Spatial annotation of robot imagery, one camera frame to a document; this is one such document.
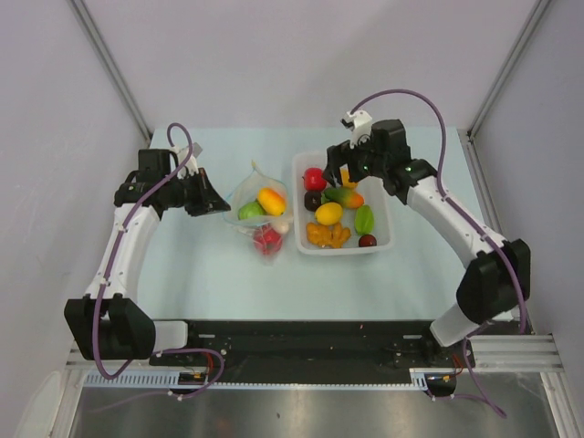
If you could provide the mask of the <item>green lime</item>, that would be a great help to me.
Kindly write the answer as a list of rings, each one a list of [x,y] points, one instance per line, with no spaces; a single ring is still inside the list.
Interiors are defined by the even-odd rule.
[[[264,215],[266,215],[266,210],[258,201],[246,203],[238,210],[238,219],[240,221]]]

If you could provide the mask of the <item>clear zip top bag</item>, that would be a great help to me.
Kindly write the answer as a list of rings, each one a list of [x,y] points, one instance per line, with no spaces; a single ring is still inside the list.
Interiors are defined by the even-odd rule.
[[[231,211],[228,213],[223,213],[223,218],[232,229],[247,238],[249,241],[248,246],[255,251],[255,257],[258,260],[261,260],[265,265],[272,265],[278,258],[279,254],[282,252],[292,226],[288,234],[282,235],[283,244],[279,252],[274,255],[262,255],[255,248],[253,241],[254,233],[257,228],[270,226],[270,221],[278,216],[266,214],[264,216],[259,216],[244,221],[240,221],[238,219],[238,210],[246,203],[257,201],[257,194],[259,190],[264,187],[275,190],[285,198],[287,202],[287,209],[280,216],[290,215],[293,217],[294,222],[291,197],[288,193],[287,187],[282,181],[263,172],[255,161],[251,161],[250,173],[248,173],[248,175],[239,184],[237,184],[236,187],[227,196],[227,202],[231,206]]]

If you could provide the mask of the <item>yellow lemon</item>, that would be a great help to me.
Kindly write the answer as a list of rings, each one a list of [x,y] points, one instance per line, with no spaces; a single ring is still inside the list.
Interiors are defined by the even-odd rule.
[[[318,224],[331,226],[341,221],[343,207],[334,202],[322,204],[315,212],[315,219]]]

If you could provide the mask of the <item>orange papaya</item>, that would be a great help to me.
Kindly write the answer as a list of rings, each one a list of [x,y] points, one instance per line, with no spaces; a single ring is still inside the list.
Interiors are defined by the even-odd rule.
[[[256,199],[268,215],[280,216],[287,209],[285,198],[271,188],[260,189]]]

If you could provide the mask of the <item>red bell pepper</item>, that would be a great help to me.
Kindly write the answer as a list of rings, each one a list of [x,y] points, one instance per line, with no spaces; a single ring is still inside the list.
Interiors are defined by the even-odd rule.
[[[280,251],[282,235],[270,226],[260,227],[255,230],[253,241],[255,249],[263,256],[271,256]]]

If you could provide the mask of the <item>white radish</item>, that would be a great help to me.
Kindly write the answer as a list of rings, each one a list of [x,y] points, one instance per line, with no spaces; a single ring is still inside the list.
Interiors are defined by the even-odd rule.
[[[293,217],[290,215],[278,216],[270,221],[270,226],[280,235],[288,234],[292,224]]]

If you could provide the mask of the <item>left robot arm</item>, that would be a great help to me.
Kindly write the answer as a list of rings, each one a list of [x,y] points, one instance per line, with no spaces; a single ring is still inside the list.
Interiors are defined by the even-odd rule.
[[[86,292],[71,298],[64,316],[86,360],[143,360],[154,351],[156,328],[137,304],[138,283],[151,238],[170,209],[191,217],[223,213],[229,204],[197,164],[198,144],[143,149],[138,168],[114,194],[106,251]]]

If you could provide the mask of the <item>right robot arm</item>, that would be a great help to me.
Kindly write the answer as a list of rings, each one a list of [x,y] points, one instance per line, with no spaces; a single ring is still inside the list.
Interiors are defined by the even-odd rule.
[[[454,304],[430,325],[421,343],[422,358],[442,366],[454,344],[475,334],[488,320],[519,310],[519,329],[527,328],[531,253],[521,239],[509,241],[481,224],[443,186],[440,167],[414,159],[400,120],[373,121],[365,111],[347,114],[350,137],[327,149],[324,178],[339,183],[342,168],[351,181],[381,180],[390,196],[423,217],[454,250],[465,272]]]

